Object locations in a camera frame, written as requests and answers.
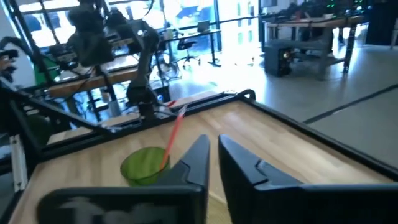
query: drinking straw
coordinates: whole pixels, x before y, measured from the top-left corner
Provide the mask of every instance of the drinking straw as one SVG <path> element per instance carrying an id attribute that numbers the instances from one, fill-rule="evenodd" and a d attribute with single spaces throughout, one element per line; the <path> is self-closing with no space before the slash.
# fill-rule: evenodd
<path id="1" fill-rule="evenodd" d="M 172 134 L 170 136 L 169 143 L 167 143 L 166 152 L 165 152 L 165 154 L 163 156 L 162 163 L 160 165 L 160 169 L 163 169 L 163 167 L 164 167 L 164 165 L 166 163 L 166 160 L 169 157 L 170 150 L 171 150 L 171 148 L 173 146 L 175 137 L 177 135 L 177 131 L 180 129 L 182 118 L 184 117 L 184 114 L 185 114 L 186 110 L 187 110 L 187 105 L 185 105 L 185 106 L 183 106 L 181 108 L 181 110 L 180 110 L 180 112 L 179 112 L 179 114 L 177 116 L 177 119 L 175 120 L 175 125 L 174 125 L 174 128 L 173 128 Z"/>

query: black metal frame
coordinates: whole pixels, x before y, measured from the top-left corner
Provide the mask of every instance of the black metal frame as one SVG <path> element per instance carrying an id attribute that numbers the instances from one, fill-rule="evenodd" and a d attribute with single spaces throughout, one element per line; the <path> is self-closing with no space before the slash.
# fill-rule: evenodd
<path id="1" fill-rule="evenodd" d="M 217 106 L 225 105 L 227 103 L 231 103 L 234 101 L 241 101 L 249 106 L 252 106 L 258 111 L 265 113 L 268 116 L 275 118 L 276 120 L 294 128 L 298 132 L 301 132 L 307 135 L 310 138 L 322 143 L 342 154 L 345 156 L 358 161 L 365 166 L 369 167 L 376 172 L 385 175 L 386 177 L 398 181 L 398 169 L 392 167 L 384 162 L 381 162 L 375 158 L 372 158 L 358 150 L 342 144 L 341 142 L 336 141 L 335 139 L 329 138 L 328 136 L 319 133 L 318 131 L 308 127 L 307 125 L 295 121 L 280 112 L 277 112 L 273 109 L 268 108 L 265 105 L 259 104 L 256 102 L 256 95 L 253 90 L 245 90 L 238 94 L 229 94 L 229 93 L 220 93 L 215 96 L 211 96 L 208 98 L 204 98 L 198 101 L 194 101 L 188 105 L 186 116 L 190 116 L 196 113 L 200 113 L 204 110 L 208 110 L 211 108 L 215 108 Z M 178 108 L 174 108 L 174 111 L 178 111 L 182 106 Z M 84 134 L 82 136 L 77 136 L 75 138 L 67 139 L 64 141 L 56 142 L 54 144 L 48 145 L 43 147 L 41 150 L 36 150 L 35 152 L 29 152 L 28 150 L 32 150 L 32 147 L 25 147 L 25 153 L 27 156 L 34 156 L 35 161 L 28 160 L 28 164 L 31 165 L 29 168 L 29 173 L 31 174 L 35 165 L 40 162 L 45 162 L 56 157 L 64 156 L 66 154 L 71 154 L 88 147 L 92 147 L 98 144 L 102 144 L 104 142 L 112 141 L 139 131 L 143 131 L 149 128 L 153 128 L 165 123 L 169 123 L 175 120 L 175 117 L 170 116 L 168 118 L 163 119 L 155 119 L 151 121 L 143 121 L 143 120 L 132 120 L 125 122 L 123 124 L 118 125 L 121 129 L 115 133 L 110 134 L 101 134 L 96 132 L 91 132 L 88 134 Z M 24 136 L 29 135 L 22 130 L 22 140 Z M 7 223 L 12 215 L 12 211 L 14 210 L 15 206 L 19 197 L 21 196 L 21 192 L 15 194 L 12 203 L 10 204 L 9 208 L 7 209 L 6 214 L 0 220 L 0 224 Z"/>

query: green plastic cup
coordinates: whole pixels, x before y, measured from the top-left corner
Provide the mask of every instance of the green plastic cup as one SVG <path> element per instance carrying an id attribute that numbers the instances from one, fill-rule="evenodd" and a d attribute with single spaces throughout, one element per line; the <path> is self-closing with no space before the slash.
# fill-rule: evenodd
<path id="1" fill-rule="evenodd" d="M 160 169 L 165 150 L 161 147 L 145 147 L 128 156 L 120 166 L 120 173 L 133 186 L 151 185 L 170 169 L 170 157 Z"/>

